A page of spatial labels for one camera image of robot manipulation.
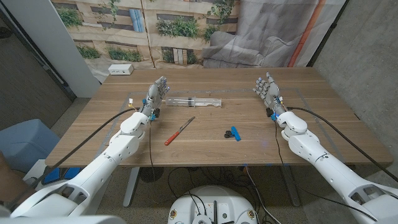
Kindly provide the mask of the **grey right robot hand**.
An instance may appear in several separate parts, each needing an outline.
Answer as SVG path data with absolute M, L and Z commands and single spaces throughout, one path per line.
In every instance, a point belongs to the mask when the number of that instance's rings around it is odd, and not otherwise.
M 287 111 L 287 108 L 282 105 L 279 87 L 269 72 L 266 72 L 266 79 L 258 78 L 256 80 L 256 86 L 252 90 L 264 101 L 266 108 L 271 110 L 271 112 L 267 112 L 267 115 L 273 120 Z

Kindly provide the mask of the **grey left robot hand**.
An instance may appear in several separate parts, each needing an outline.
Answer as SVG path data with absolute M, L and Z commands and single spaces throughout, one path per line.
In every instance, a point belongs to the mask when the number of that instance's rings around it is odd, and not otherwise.
M 167 85 L 167 78 L 160 77 L 148 89 L 147 95 L 143 100 L 143 106 L 139 109 L 140 113 L 145 114 L 151 120 L 160 115 L 160 106 L 170 87 Z

